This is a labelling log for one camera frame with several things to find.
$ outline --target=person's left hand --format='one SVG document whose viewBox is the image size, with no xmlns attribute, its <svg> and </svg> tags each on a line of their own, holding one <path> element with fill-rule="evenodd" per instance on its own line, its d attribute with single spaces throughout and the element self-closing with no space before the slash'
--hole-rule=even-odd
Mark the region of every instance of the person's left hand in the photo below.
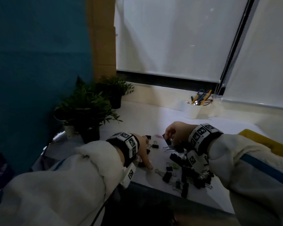
<svg viewBox="0 0 283 226">
<path fill-rule="evenodd" d="M 135 135 L 136 138 L 139 140 L 139 149 L 137 151 L 137 155 L 139 157 L 141 157 L 144 165 L 148 169 L 152 170 L 153 167 L 152 167 L 152 165 L 149 161 L 148 155 L 147 155 L 147 145 L 149 143 L 148 138 L 146 136 L 140 136 L 140 135 L 137 135 L 137 134 L 134 134 L 134 133 L 132 133 L 132 134 Z"/>
</svg>

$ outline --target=human hand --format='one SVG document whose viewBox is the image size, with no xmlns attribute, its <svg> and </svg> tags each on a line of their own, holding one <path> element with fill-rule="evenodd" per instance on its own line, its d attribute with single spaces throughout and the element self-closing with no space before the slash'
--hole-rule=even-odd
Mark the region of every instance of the human hand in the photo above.
<svg viewBox="0 0 283 226">
<path fill-rule="evenodd" d="M 137 135 L 137 134 L 134 134 L 134 133 L 132 133 L 132 134 L 135 135 L 136 138 L 139 140 L 139 149 L 137 151 L 137 155 L 139 157 L 141 157 L 144 165 L 148 169 L 152 170 L 153 167 L 152 167 L 152 165 L 149 161 L 148 155 L 147 155 L 147 145 L 149 143 L 148 138 L 146 136 L 140 136 L 140 135 Z"/>
<path fill-rule="evenodd" d="M 164 138 L 172 139 L 172 146 L 178 145 L 179 141 L 188 141 L 189 136 L 197 124 L 186 124 L 184 122 L 175 121 L 169 127 L 166 128 Z"/>
</svg>

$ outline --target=yellow pencil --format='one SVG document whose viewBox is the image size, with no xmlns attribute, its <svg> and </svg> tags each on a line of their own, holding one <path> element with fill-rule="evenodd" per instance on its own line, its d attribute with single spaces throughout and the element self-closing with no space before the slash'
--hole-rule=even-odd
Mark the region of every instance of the yellow pencil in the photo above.
<svg viewBox="0 0 283 226">
<path fill-rule="evenodd" d="M 198 93 L 196 94 L 196 96 L 194 97 L 194 100 L 192 101 L 191 105 L 194 104 L 194 102 L 197 100 L 198 97 Z"/>
<path fill-rule="evenodd" d="M 209 93 L 206 94 L 206 96 L 204 97 L 204 99 L 203 99 L 203 101 L 201 102 L 200 105 L 203 105 L 203 104 L 204 104 L 205 100 L 210 96 L 211 92 L 212 92 L 212 90 L 210 90 Z"/>
</svg>

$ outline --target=white cup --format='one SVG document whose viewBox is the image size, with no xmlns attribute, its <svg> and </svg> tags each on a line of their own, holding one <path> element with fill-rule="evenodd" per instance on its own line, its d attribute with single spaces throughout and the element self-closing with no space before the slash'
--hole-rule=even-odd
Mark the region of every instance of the white cup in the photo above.
<svg viewBox="0 0 283 226">
<path fill-rule="evenodd" d="M 183 114 L 185 118 L 195 119 L 203 105 L 191 105 L 183 101 Z"/>
</svg>

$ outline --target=sleeve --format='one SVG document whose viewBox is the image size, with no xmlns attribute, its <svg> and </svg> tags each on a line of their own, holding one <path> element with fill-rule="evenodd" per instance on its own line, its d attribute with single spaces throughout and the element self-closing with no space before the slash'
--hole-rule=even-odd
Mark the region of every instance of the sleeve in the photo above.
<svg viewBox="0 0 283 226">
<path fill-rule="evenodd" d="M 76 150 L 48 171 L 18 175 L 1 189 L 0 225 L 90 225 L 120 182 L 122 163 L 106 141 Z"/>
<path fill-rule="evenodd" d="M 223 134 L 208 149 L 210 171 L 225 188 L 273 210 L 283 224 L 283 157 L 240 135 Z"/>
</svg>

